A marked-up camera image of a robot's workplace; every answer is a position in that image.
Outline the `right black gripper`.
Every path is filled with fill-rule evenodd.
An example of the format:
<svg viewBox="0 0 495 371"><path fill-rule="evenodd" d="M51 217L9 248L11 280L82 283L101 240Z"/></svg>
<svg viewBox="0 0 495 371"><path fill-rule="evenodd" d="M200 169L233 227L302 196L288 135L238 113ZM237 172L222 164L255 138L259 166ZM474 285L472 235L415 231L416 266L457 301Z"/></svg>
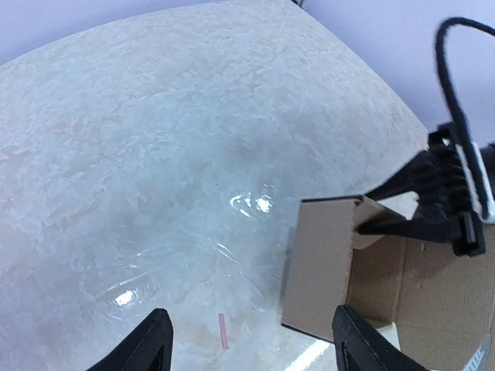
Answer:
<svg viewBox="0 0 495 371"><path fill-rule="evenodd" d="M418 216L412 220L375 216L357 227L361 236L397 236L434 243L450 243L457 256L486 253L482 222L474 212L468 175L452 123L441 124L428 135L420 151L384 183L367 192L374 201L406 192L418 195Z"/></svg>

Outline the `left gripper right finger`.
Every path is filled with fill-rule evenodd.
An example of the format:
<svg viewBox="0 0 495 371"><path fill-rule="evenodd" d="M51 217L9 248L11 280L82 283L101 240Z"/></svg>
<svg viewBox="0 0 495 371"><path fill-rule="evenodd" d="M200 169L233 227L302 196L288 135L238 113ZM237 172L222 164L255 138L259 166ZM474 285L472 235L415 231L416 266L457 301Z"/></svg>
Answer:
<svg viewBox="0 0 495 371"><path fill-rule="evenodd" d="M396 349L349 305L336 308L332 330L339 371L426 371L424 366Z"/></svg>

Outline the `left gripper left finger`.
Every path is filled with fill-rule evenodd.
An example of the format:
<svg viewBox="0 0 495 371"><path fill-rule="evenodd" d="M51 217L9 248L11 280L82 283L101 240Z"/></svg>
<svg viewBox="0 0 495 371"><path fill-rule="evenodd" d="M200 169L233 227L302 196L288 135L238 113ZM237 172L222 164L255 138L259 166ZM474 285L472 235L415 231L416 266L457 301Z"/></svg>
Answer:
<svg viewBox="0 0 495 371"><path fill-rule="evenodd" d="M109 354L88 371L168 371L172 360L173 326L169 313L155 308Z"/></svg>

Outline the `brown cardboard box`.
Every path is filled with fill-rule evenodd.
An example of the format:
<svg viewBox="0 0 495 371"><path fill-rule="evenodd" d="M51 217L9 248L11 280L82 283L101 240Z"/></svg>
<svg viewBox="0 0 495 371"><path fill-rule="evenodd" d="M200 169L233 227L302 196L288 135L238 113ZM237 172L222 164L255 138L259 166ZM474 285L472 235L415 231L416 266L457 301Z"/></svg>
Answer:
<svg viewBox="0 0 495 371"><path fill-rule="evenodd" d="M300 204L282 299L282 324L330 341L337 306L377 327L393 325L401 350L434 370L460 370L494 336L494 228L486 252L458 257L448 244L361 236L367 221L401 216L363 196Z"/></svg>

